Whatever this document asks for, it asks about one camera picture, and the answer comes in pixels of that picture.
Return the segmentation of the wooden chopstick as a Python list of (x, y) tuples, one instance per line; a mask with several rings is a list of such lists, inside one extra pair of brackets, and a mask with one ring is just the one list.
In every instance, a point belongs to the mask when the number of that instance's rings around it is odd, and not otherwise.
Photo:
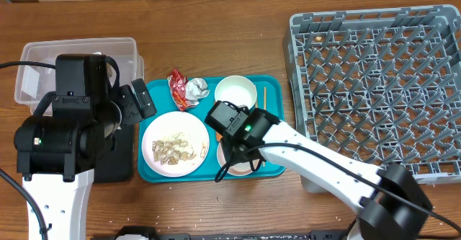
[(263, 109), (267, 110), (267, 88), (264, 87), (264, 94), (263, 94)]
[(254, 96), (255, 96), (254, 108), (257, 108), (258, 107), (258, 92), (257, 92), (256, 86), (255, 86), (255, 90), (254, 90)]

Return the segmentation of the pink bowl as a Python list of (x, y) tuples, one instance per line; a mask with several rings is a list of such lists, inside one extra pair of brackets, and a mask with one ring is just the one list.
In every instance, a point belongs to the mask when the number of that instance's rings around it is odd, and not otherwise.
[[(217, 159), (218, 159), (219, 165), (223, 166), (225, 164), (225, 157), (224, 157), (223, 147), (222, 147), (221, 143), (218, 144), (216, 154), (217, 154)], [(230, 175), (237, 176), (237, 177), (246, 176), (246, 175), (249, 175), (252, 172), (253, 171), (251, 170), (251, 165), (250, 165), (249, 162), (235, 164), (235, 165), (231, 166), (229, 168), (229, 170), (228, 170), (228, 173)]]

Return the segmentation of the white bowl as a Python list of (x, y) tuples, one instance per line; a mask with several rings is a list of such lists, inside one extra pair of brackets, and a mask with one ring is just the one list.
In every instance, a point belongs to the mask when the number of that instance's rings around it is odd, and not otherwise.
[(251, 109), (255, 103), (255, 85), (244, 76), (227, 76), (216, 86), (215, 101), (227, 101)]

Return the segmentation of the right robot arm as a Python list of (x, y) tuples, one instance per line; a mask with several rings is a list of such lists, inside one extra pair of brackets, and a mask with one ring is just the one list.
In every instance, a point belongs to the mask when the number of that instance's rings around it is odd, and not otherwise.
[(382, 169), (350, 159), (297, 132), (276, 115), (218, 101), (205, 123), (221, 134), (225, 165), (268, 161), (324, 189), (356, 214), (346, 239), (417, 239), (432, 205), (413, 175), (392, 163)]

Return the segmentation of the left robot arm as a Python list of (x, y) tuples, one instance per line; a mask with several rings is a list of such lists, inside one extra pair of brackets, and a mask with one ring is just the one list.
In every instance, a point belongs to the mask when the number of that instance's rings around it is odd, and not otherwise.
[(143, 79), (122, 85), (108, 55), (61, 54), (55, 90), (14, 134), (29, 239), (85, 239), (97, 160), (117, 147), (115, 133), (156, 114)]

